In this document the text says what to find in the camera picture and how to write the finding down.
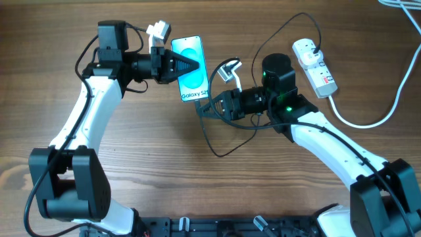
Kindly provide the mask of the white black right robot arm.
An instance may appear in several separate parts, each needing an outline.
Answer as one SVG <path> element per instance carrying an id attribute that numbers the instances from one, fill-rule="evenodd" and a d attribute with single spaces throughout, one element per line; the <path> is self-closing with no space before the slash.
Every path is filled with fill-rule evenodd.
<path id="1" fill-rule="evenodd" d="M 273 53 L 262 62 L 262 84 L 234 89 L 196 104 L 201 118 L 230 126 L 266 113 L 269 127 L 321 160 L 350 194 L 348 207 L 331 205 L 316 216 L 324 236 L 414 236 L 420 232 L 420 188 L 404 160 L 386 161 L 336 129 L 298 92 L 290 58 Z"/>

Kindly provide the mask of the Galaxy S25 smartphone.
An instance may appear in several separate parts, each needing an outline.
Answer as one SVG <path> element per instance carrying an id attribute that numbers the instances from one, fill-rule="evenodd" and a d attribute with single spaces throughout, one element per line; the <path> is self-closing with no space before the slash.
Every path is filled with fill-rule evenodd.
<path id="1" fill-rule="evenodd" d="M 176 68 L 183 72 L 178 77 L 181 100 L 207 98 L 209 81 L 201 37 L 176 38 L 171 41 L 171 46 L 174 53 L 182 56 L 182 61 L 176 62 Z"/>

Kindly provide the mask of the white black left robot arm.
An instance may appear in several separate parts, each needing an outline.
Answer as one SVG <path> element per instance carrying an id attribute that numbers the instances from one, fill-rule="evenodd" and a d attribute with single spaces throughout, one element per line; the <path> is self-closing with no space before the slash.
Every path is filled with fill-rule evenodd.
<path id="1" fill-rule="evenodd" d="M 151 234 L 135 209 L 113 200 L 99 146 L 131 81 L 169 84 L 199 67 L 197 61 L 165 47 L 171 32 L 168 23 L 136 29 L 138 35 L 149 36 L 147 53 L 130 51 L 129 28 L 123 20 L 98 23 L 97 34 L 87 45 L 93 58 L 76 71 L 82 88 L 67 122 L 48 147 L 33 149 L 28 159 L 33 182 L 28 204 L 36 203 L 44 219 L 71 222 L 83 234 Z"/>

